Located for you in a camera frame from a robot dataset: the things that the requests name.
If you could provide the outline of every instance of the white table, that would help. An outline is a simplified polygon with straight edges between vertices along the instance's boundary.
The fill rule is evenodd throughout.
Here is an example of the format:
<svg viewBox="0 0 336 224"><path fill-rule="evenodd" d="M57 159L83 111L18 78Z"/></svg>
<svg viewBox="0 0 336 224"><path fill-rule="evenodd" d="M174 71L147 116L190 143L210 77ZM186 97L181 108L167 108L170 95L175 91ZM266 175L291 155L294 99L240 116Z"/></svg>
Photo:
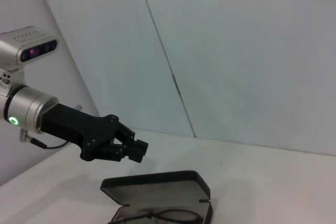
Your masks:
<svg viewBox="0 0 336 224"><path fill-rule="evenodd" d="M336 157L136 131L141 164L85 162L70 145L0 187L1 224L107 224L119 206L103 179L195 170L218 224L334 224Z"/></svg>

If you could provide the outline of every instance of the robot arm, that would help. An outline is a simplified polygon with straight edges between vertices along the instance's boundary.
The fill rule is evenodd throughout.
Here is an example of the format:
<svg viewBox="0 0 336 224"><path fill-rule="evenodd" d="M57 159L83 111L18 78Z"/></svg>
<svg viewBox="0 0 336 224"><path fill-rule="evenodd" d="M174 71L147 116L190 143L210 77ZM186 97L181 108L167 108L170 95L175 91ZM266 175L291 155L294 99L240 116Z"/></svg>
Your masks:
<svg viewBox="0 0 336 224"><path fill-rule="evenodd" d="M46 145L27 132L46 132L81 148L83 160L121 161L128 156L141 162L148 144L115 115L94 117L59 104L58 99L25 84L23 66L55 51L57 39L36 27L0 35L0 119L22 128L20 140L41 148Z"/></svg>

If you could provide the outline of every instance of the eyeglasses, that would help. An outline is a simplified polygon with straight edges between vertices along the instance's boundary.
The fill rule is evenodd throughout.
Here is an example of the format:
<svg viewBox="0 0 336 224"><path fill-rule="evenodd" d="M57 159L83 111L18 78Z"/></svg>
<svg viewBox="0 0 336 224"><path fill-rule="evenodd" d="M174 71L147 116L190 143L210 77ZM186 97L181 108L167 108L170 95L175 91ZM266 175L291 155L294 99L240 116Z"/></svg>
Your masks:
<svg viewBox="0 0 336 224"><path fill-rule="evenodd" d="M179 223L179 224L201 224L203 223L203 218L189 210L184 209L169 209L160 212L148 212L147 214L133 216L133 217L121 217L117 220L112 220L108 224L119 224L119 223L126 223L127 221L131 220L138 220L142 218L156 218L159 220L172 222L172 223Z"/></svg>

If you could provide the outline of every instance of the white wall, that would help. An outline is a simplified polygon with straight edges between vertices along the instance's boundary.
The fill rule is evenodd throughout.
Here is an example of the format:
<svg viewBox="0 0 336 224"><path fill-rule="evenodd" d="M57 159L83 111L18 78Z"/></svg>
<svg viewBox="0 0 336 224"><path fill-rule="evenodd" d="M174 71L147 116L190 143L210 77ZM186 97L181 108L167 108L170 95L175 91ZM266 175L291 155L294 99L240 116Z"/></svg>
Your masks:
<svg viewBox="0 0 336 224"><path fill-rule="evenodd" d="M100 115L193 136L145 0L47 0Z"/></svg>
<svg viewBox="0 0 336 224"><path fill-rule="evenodd" d="M336 155L335 0L148 0L197 137Z"/></svg>
<svg viewBox="0 0 336 224"><path fill-rule="evenodd" d="M46 1L0 0L0 6L0 32L35 25L49 29L60 39L57 53L26 67L27 84L58 97L67 106L81 104L84 112L98 115ZM0 185L53 153L22 144L18 137L19 128L0 121ZM38 139L50 146L63 142L47 134Z"/></svg>

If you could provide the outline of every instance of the camera lens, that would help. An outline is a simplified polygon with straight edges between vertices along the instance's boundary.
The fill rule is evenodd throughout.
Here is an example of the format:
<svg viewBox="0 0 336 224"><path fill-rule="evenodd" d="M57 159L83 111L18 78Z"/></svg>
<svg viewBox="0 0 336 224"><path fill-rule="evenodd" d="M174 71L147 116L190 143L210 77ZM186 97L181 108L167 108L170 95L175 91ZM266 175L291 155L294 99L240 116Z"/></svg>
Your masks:
<svg viewBox="0 0 336 224"><path fill-rule="evenodd" d="M50 51L50 44L46 44L46 47L45 47L45 52L49 52Z"/></svg>
<svg viewBox="0 0 336 224"><path fill-rule="evenodd" d="M39 50L38 48L36 48L36 47L31 48L31 49L29 50L29 56L30 56L31 58L35 58L36 56L38 56L39 52L40 52L40 50Z"/></svg>
<svg viewBox="0 0 336 224"><path fill-rule="evenodd" d="M56 47L57 47L57 41L53 40L53 41L49 42L49 46L50 46L50 51L55 50Z"/></svg>
<svg viewBox="0 0 336 224"><path fill-rule="evenodd" d="M22 54L21 54L21 61L22 62L25 62L29 59L28 57L28 52L27 51L24 51Z"/></svg>

